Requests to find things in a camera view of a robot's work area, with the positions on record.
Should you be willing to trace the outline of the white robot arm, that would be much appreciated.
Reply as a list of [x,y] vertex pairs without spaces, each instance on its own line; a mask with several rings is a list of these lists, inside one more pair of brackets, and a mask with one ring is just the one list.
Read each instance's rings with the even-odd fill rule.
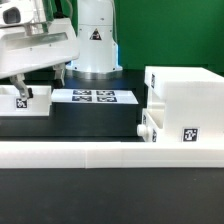
[[29,99],[27,72],[51,67],[54,86],[66,69],[106,74],[119,71],[114,0],[77,0],[78,27],[60,0],[0,0],[0,79],[8,78]]

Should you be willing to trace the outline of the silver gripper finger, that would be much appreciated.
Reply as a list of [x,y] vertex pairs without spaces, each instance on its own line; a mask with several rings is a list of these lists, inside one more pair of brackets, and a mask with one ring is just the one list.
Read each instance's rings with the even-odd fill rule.
[[64,76],[65,76],[65,64],[57,64],[53,66],[55,71],[53,85],[55,89],[63,88],[65,85]]
[[13,75],[10,77],[10,82],[16,87],[19,91],[20,97],[22,100],[27,100],[33,97],[32,89],[28,88],[25,83],[25,75],[23,73]]

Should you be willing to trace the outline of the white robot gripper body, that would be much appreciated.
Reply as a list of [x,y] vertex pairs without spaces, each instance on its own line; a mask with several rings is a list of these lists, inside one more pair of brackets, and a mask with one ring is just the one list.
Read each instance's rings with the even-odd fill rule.
[[68,18],[55,19],[40,35],[28,36],[22,26],[0,28],[0,79],[78,57],[78,40]]

